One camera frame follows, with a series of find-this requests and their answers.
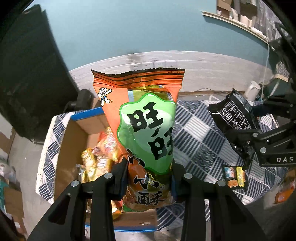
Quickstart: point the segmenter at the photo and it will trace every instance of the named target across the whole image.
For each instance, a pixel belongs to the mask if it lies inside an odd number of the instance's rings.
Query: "orange and green snack bag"
[[[143,212],[172,204],[172,130],[185,70],[92,72],[105,116],[129,161],[123,211]]]

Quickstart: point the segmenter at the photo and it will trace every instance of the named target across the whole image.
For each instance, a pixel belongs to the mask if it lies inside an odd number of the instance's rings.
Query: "blue wall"
[[[204,17],[216,0],[35,0],[69,70],[148,51],[220,53],[265,65],[267,44],[226,22]]]

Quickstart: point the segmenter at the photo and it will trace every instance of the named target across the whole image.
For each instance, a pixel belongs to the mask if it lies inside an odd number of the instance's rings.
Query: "green label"
[[[117,138],[145,169],[169,171],[173,158],[172,130],[176,104],[147,93],[120,107]]]

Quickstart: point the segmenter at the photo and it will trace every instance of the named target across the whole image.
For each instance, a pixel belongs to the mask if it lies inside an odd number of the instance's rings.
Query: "table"
[[[186,171],[200,180],[215,183],[223,179],[222,165],[242,166],[243,160],[233,151],[229,142],[214,123],[207,111],[209,104],[218,101],[178,101],[175,125],[172,132],[174,140],[174,159]],[[63,134],[71,115],[70,112],[53,117],[44,142],[36,180],[36,193],[53,203],[55,169]],[[276,128],[270,115],[259,118],[263,132]],[[260,167],[255,155],[247,170],[249,186],[246,191],[234,190],[243,202],[249,204],[262,197],[274,185],[278,185],[288,169],[284,167]],[[176,203],[158,208],[157,229],[172,229],[182,226],[184,203]],[[208,200],[205,200],[206,220],[210,220]]]

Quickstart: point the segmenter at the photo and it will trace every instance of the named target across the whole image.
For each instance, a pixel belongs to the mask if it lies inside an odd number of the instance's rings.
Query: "shelf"
[[[235,25],[235,26],[237,26],[237,27],[239,27],[239,28],[241,28],[241,29],[249,32],[250,34],[253,34],[257,38],[261,39],[263,42],[265,42],[266,44],[268,44],[267,38],[264,35],[260,35],[260,34],[254,32],[254,31],[252,31],[250,28],[245,27],[244,25],[240,24],[240,22],[238,22],[236,20],[232,20],[232,19],[223,17],[223,16],[218,15],[218,14],[215,14],[215,13],[211,13],[211,12],[202,12],[202,14],[204,16],[211,17],[211,18],[216,18],[216,19],[222,20],[224,22],[228,22],[228,23],[230,23],[232,25]]]

